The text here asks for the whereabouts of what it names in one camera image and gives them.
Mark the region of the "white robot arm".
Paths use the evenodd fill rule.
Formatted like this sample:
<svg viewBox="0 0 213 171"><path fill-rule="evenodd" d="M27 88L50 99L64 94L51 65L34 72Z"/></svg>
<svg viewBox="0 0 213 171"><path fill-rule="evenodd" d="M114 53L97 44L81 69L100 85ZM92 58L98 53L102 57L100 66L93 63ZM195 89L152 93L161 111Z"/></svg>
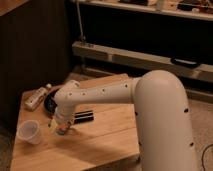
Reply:
<svg viewBox="0 0 213 171"><path fill-rule="evenodd" d="M153 70L90 88L71 80L55 94L55 129L72 120L79 104L132 104L142 171L199 171L188 98L182 82L165 70Z"/></svg>

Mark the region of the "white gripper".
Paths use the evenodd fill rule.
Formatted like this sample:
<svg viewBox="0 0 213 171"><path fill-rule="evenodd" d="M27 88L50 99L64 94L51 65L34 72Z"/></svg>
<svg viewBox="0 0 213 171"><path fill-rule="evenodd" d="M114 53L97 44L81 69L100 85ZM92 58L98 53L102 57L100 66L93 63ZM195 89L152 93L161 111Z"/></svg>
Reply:
<svg viewBox="0 0 213 171"><path fill-rule="evenodd" d="M65 124L65 133L67 133L74 121L74 109L73 108L57 108L55 110L53 119L49 123L49 129L51 133L58 131L59 125Z"/></svg>

